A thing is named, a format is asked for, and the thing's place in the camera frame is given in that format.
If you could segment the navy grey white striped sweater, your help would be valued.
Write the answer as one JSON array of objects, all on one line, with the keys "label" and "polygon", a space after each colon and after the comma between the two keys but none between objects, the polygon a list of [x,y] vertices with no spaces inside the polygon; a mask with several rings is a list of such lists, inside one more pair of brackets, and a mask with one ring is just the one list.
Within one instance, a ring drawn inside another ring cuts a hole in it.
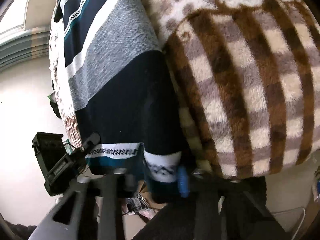
[{"label": "navy grey white striped sweater", "polygon": [[90,171],[125,168],[156,203],[188,197],[178,100],[141,1],[57,0],[52,37],[80,137],[100,136]]}]

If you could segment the striped window curtain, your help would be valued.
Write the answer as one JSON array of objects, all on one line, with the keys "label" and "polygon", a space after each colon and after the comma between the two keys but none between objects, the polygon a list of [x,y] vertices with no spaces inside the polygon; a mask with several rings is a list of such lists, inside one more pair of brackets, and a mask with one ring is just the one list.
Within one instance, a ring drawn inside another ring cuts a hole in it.
[{"label": "striped window curtain", "polygon": [[1,36],[1,72],[18,63],[49,54],[50,26],[17,29]]}]

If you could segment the floral fleece bed blanket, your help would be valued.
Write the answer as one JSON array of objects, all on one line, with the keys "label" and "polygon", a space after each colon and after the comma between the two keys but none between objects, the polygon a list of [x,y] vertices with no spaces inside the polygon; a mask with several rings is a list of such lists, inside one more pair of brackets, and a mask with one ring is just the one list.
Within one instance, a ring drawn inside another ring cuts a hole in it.
[{"label": "floral fleece bed blanket", "polygon": [[278,173],[319,148],[319,24],[303,0],[141,1],[214,171]]}]

